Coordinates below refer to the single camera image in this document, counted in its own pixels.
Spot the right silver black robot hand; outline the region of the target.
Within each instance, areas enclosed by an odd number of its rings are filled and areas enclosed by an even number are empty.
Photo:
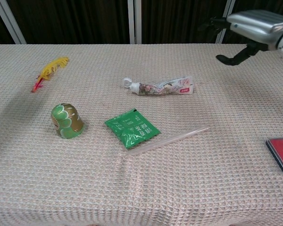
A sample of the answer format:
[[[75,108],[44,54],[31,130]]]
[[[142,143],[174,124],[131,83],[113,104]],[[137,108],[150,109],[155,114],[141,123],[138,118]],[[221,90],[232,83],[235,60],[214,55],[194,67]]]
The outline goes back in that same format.
[[[259,51],[277,50],[283,59],[283,15],[261,9],[246,10],[212,18],[209,25],[216,30],[229,29],[250,40],[246,48],[232,58],[217,55],[225,65],[239,65]]]

